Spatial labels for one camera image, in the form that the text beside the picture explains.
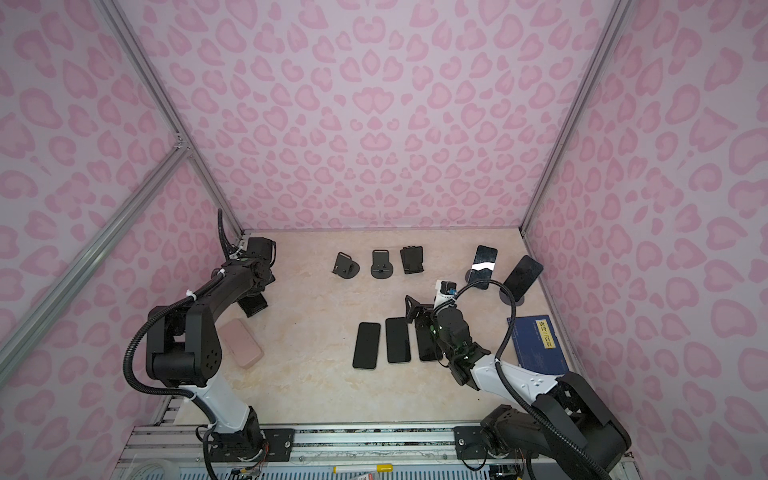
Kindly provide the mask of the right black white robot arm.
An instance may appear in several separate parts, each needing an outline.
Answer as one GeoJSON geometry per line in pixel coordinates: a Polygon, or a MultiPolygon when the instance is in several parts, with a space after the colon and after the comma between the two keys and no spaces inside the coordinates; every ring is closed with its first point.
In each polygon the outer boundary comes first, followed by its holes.
{"type": "Polygon", "coordinates": [[[579,374],[526,370],[473,340],[452,297],[432,304],[406,297],[406,319],[425,332],[461,386],[504,399],[480,423],[481,444],[492,456],[520,452],[556,462],[570,479],[606,479],[630,450],[630,435],[579,374]]]}

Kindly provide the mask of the black phone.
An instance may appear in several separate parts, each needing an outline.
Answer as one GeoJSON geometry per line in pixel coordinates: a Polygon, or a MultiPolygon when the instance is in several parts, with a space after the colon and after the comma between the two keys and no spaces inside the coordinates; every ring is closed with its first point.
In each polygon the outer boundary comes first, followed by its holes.
{"type": "Polygon", "coordinates": [[[430,326],[422,321],[415,321],[414,328],[419,360],[422,362],[441,360],[443,354],[433,337],[430,326]]]}
{"type": "Polygon", "coordinates": [[[385,320],[387,361],[390,364],[411,361],[410,337],[407,320],[403,317],[385,320]]]}
{"type": "Polygon", "coordinates": [[[354,369],[374,370],[377,366],[381,324],[361,322],[358,326],[352,366],[354,369]]]}
{"type": "Polygon", "coordinates": [[[251,318],[268,307],[268,302],[261,293],[244,295],[237,300],[247,318],[251,318]]]}
{"type": "Polygon", "coordinates": [[[477,246],[471,268],[469,269],[473,271],[473,281],[470,284],[492,278],[497,256],[498,250],[496,248],[486,245],[477,246]]]}
{"type": "Polygon", "coordinates": [[[529,255],[524,255],[504,281],[509,293],[521,297],[531,288],[543,272],[543,265],[529,255]]]}

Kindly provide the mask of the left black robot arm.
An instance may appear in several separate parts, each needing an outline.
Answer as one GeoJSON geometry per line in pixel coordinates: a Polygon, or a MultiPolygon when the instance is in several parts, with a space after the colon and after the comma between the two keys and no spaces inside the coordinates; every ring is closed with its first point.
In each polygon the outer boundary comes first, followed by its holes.
{"type": "Polygon", "coordinates": [[[267,308],[263,291],[275,281],[275,260],[273,240],[249,238],[245,250],[228,259],[208,284],[187,294],[185,305],[169,307],[166,313],[154,308],[151,313],[159,319],[146,334],[148,376],[188,392],[208,419],[209,441],[245,458],[259,453],[265,440],[254,409],[219,373],[223,351],[216,321],[232,304],[248,318],[267,308]]]}

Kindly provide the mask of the black folding phone stand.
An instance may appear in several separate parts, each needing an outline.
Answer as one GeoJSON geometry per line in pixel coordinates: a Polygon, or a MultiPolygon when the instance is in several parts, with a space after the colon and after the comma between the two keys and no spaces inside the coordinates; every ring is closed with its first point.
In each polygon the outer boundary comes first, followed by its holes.
{"type": "Polygon", "coordinates": [[[418,274],[424,271],[424,253],[422,246],[406,246],[400,250],[403,272],[406,275],[418,274]]]}

